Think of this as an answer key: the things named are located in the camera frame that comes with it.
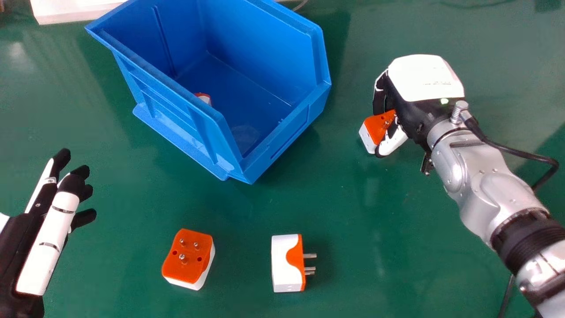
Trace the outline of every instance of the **storage bin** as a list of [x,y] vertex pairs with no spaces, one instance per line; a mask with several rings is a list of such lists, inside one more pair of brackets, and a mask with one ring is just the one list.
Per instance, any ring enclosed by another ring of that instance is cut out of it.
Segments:
[[271,0],[130,0],[86,30],[113,52],[133,113],[221,180],[255,182],[331,87],[320,27]]

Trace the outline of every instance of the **green tabletop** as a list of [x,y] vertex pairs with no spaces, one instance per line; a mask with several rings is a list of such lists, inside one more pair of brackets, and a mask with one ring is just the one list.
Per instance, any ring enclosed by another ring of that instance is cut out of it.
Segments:
[[[395,57],[443,56],[492,139],[565,161],[561,1],[311,0],[333,88],[324,113],[256,184],[222,182],[132,114],[110,52],[85,23],[40,27],[0,15],[0,211],[21,213],[62,147],[88,164],[95,223],[72,233],[45,295],[46,317],[495,317],[508,278],[461,223],[412,142],[368,155],[357,130],[375,77]],[[508,158],[528,182],[545,166]],[[565,173],[539,196],[565,221]],[[161,265],[180,228],[211,234],[199,292]],[[270,242],[302,233],[317,252],[306,291],[274,294]],[[507,317],[533,313],[521,295]]]

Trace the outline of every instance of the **black cable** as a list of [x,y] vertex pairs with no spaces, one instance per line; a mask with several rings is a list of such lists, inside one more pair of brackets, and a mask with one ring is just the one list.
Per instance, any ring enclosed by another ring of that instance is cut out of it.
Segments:
[[[474,117],[467,119],[465,121],[465,125],[467,126],[467,128],[469,128],[469,130],[473,132],[473,134],[475,134],[475,136],[477,136],[477,138],[479,138],[479,140],[481,140],[483,143],[493,148],[496,148],[502,152],[506,152],[516,157],[533,160],[537,162],[543,162],[545,164],[551,165],[551,168],[543,176],[541,176],[541,178],[538,181],[536,181],[532,185],[533,192],[536,192],[541,186],[543,186],[547,182],[547,180],[553,177],[553,175],[557,172],[557,170],[559,170],[559,162],[551,157],[540,156],[539,154],[529,153],[526,151],[510,148],[505,145],[495,143],[494,141],[488,139],[487,136],[483,133],[483,131],[479,127],[478,121]],[[502,304],[500,306],[500,310],[498,311],[498,316],[497,316],[498,318],[504,318],[506,314],[506,309],[508,308],[510,297],[512,297],[512,288],[514,287],[515,280],[516,277],[514,275],[510,275],[510,278],[508,279],[508,285],[506,286],[506,291],[504,293],[504,298],[502,299]],[[541,315],[537,311],[532,318],[536,318],[536,317],[541,317]]]

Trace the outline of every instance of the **robotic hand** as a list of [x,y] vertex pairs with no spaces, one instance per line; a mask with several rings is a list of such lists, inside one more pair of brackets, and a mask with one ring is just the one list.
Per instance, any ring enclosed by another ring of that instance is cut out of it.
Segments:
[[47,163],[24,211],[16,217],[0,213],[0,317],[43,317],[43,294],[67,235],[89,224],[96,211],[76,213],[80,202],[92,196],[85,184],[88,166],[80,166],[59,181],[71,159],[62,149]]
[[[565,317],[565,229],[534,194],[558,162],[490,141],[436,55],[395,59],[376,80],[373,114],[359,130],[367,151],[385,157],[407,139],[420,145],[422,172],[436,169],[465,226],[498,254],[529,303],[545,318]],[[552,168],[529,187],[501,151]]]

